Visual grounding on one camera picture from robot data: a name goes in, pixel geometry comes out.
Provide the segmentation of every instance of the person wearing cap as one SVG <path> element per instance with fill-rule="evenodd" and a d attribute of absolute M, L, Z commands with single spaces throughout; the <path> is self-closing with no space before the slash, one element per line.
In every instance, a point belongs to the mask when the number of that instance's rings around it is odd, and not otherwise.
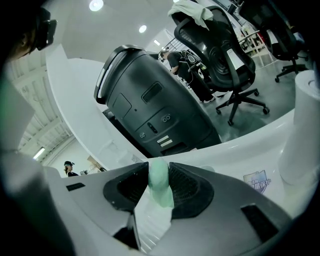
<path fill-rule="evenodd" d="M 53 43 L 57 21 L 50 20 L 50 16 L 50 12 L 41 7 L 35 19 L 21 24 L 21 36 L 9 53 L 9 61 L 18 60 L 32 53 L 36 48 L 41 51 Z"/>
<path fill-rule="evenodd" d="M 79 176 L 78 174 L 72 171 L 74 164 L 75 164 L 74 162 L 70 162 L 70 161 L 64 162 L 64 172 L 65 172 L 65 175 L 67 175 L 68 177 Z"/>
<path fill-rule="evenodd" d="M 161 58 L 168 60 L 171 66 L 171 73 L 178 75 L 184 79 L 195 95 L 199 98 L 200 103 L 207 104 L 215 100 L 208 87 L 204 86 L 198 79 L 196 79 L 190 72 L 188 72 L 189 65 L 184 60 L 183 54 L 178 51 L 169 51 L 167 48 L 160 52 Z"/>

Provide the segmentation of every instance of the white towel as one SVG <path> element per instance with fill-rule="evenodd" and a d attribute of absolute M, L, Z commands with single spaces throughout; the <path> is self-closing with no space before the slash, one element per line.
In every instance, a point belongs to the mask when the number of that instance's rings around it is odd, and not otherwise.
<path fill-rule="evenodd" d="M 195 24 L 204 27 L 207 30 L 209 29 L 204 20 L 212 21 L 214 16 L 209 9 L 205 8 L 201 4 L 189 0 L 180 0 L 179 2 L 174 3 L 171 10 L 168 12 L 168 16 L 179 12 L 192 17 Z"/>

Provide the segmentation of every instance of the gray plastic device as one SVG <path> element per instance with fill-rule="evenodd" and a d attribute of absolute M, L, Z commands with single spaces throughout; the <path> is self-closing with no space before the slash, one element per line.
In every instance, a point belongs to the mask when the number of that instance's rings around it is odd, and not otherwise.
<path fill-rule="evenodd" d="M 134 208 L 147 187 L 148 173 L 145 162 L 66 178 L 64 183 L 103 231 L 139 249 Z M 291 222 L 275 203 L 229 176 L 171 162 L 169 184 L 175 206 L 171 227 L 152 256 L 261 255 Z"/>
<path fill-rule="evenodd" d="M 123 45 L 110 55 L 98 78 L 94 98 L 108 106 L 116 120 L 152 157 L 221 143 L 193 96 L 140 47 Z"/>

